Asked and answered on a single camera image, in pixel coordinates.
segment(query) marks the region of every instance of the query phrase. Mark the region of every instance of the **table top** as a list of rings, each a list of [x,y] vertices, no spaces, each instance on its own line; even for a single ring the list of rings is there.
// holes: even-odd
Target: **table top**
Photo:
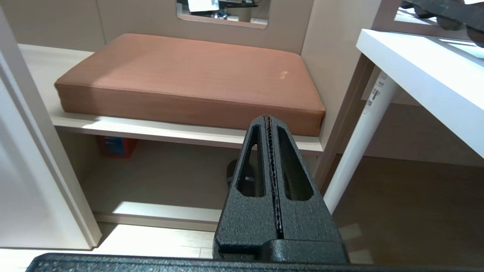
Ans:
[[[92,52],[19,45],[54,126],[65,131],[145,140],[240,148],[245,130],[67,113],[54,82]],[[302,154],[321,155],[318,137],[294,136]]]
[[[484,157],[484,48],[374,30],[362,30],[357,48]]]

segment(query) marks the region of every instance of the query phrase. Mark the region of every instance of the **white cabinet door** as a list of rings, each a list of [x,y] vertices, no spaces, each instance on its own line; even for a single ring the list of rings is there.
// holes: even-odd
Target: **white cabinet door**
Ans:
[[[0,8],[0,247],[91,249],[101,233]]]

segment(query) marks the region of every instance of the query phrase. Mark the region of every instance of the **brown cushion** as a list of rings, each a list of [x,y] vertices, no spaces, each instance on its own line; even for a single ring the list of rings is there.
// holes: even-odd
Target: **brown cushion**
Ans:
[[[125,34],[55,83],[67,112],[246,129],[273,115],[317,136],[324,106],[294,53]]]

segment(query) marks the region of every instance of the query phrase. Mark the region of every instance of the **wooden floor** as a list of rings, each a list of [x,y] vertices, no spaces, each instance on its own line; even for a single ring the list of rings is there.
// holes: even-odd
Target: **wooden floor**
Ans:
[[[484,168],[364,157],[334,213],[377,265],[484,267]]]

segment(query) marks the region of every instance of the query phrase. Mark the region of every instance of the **white table leg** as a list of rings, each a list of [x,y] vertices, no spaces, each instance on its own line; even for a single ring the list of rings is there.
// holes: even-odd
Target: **white table leg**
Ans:
[[[370,98],[356,124],[355,130],[346,146],[343,157],[334,173],[328,190],[324,194],[324,202],[332,214],[338,206],[341,196],[353,177],[356,167],[375,133],[381,118],[390,104],[397,84],[384,72],[380,72]]]

